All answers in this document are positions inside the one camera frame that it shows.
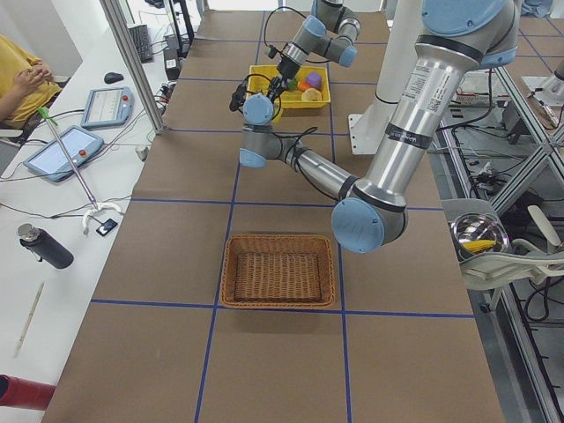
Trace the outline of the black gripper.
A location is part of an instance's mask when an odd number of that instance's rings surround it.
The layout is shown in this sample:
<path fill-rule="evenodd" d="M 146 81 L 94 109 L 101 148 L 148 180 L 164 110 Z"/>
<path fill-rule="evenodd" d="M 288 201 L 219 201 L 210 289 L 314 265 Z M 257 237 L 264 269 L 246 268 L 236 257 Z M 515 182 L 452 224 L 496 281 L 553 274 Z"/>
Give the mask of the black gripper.
<path fill-rule="evenodd" d="M 280 55 L 277 67 L 279 74 L 271 80 L 265 94 L 272 103 L 275 103 L 286 90 L 286 80 L 293 79 L 306 61 L 307 52 L 297 44 L 290 42 L 282 50 L 269 44 L 266 53 L 269 58 L 273 58 L 276 54 Z"/>
<path fill-rule="evenodd" d="M 240 113 L 242 112 L 241 107 L 244 104 L 245 101 L 245 97 L 247 95 L 247 93 L 249 92 L 248 90 L 248 85 L 249 85 L 249 80 L 252 77 L 259 77 L 259 78 L 264 78 L 266 79 L 269 83 L 271 82 L 271 79 L 266 77 L 263 74 L 259 74 L 259 73 L 250 73 L 248 74 L 241 82 L 240 84 L 237 85 L 235 91 L 232 93 L 231 95 L 231 100 L 229 103 L 229 110 L 231 112 L 235 112 L 235 111 L 239 111 Z"/>

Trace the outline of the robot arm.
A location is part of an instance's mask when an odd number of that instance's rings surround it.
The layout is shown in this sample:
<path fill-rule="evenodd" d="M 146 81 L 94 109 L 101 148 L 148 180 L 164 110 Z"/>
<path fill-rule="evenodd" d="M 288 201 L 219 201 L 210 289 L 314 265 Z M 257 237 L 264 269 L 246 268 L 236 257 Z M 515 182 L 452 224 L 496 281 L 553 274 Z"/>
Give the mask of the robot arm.
<path fill-rule="evenodd" d="M 309 15 L 283 49 L 266 45 L 268 57 L 280 56 L 278 74 L 269 84 L 267 98 L 274 101 L 287 91 L 290 81 L 312 54 L 350 67 L 357 55 L 355 42 L 360 32 L 360 21 L 341 1 L 314 1 Z"/>
<path fill-rule="evenodd" d="M 516 54 L 521 5 L 517 1 L 425 1 L 422 31 L 409 79 L 388 121 L 367 173 L 356 177 L 308 149 L 300 137 L 272 128 L 275 102 L 308 56 L 348 67 L 357 50 L 360 22 L 340 1 L 315 1 L 285 45 L 266 93 L 233 94 L 230 108 L 244 118 L 239 161 L 261 168 L 280 160 L 336 200 L 331 228 L 338 243 L 367 253 L 397 239 L 408 216 L 404 193 L 464 75 L 510 63 Z"/>

